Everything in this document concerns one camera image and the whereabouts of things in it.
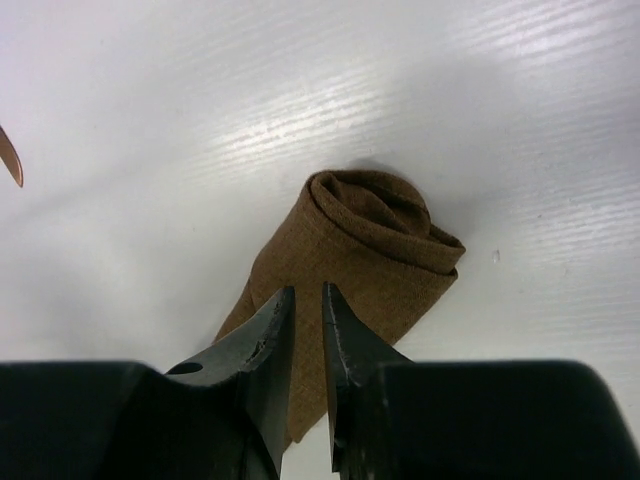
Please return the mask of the brown wooden knife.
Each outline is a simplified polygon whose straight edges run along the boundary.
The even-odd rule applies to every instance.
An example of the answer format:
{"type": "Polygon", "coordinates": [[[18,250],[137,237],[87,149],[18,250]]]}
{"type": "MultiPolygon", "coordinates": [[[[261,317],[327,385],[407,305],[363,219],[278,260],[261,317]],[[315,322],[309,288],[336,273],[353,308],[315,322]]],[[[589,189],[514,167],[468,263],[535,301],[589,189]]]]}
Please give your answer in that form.
{"type": "Polygon", "coordinates": [[[24,173],[18,153],[2,127],[0,127],[0,156],[19,188],[24,186],[24,173]]]}

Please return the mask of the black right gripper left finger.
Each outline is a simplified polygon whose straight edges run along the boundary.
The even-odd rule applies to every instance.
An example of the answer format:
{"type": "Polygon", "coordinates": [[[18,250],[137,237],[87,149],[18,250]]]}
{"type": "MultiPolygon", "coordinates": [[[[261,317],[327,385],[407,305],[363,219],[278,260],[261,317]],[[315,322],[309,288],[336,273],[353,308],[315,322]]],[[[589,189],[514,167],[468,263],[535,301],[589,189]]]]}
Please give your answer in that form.
{"type": "Polygon", "coordinates": [[[1,367],[5,479],[276,479],[295,293],[166,373],[136,361],[1,367]]]}

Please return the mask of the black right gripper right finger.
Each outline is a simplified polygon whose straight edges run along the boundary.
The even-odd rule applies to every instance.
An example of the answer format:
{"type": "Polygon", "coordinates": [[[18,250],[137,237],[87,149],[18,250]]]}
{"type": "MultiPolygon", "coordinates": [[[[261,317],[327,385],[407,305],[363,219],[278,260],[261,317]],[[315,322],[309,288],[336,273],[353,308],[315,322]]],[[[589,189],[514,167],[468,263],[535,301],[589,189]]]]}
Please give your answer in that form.
{"type": "Polygon", "coordinates": [[[322,292],[332,469],[343,479],[635,479],[613,396],[567,360],[414,362],[322,292]]]}

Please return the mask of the brown cloth napkin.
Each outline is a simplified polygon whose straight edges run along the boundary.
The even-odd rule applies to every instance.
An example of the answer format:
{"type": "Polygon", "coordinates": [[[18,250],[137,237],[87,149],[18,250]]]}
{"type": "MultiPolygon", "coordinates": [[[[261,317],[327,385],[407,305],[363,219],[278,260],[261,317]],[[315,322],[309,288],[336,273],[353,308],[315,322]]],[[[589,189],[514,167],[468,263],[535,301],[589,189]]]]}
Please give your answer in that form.
{"type": "Polygon", "coordinates": [[[255,258],[244,289],[216,337],[239,327],[280,288],[296,295],[287,444],[327,411],[322,286],[389,344],[398,342],[458,277],[461,241],[435,226],[406,180],[375,170],[311,175],[285,220],[255,258]]]}

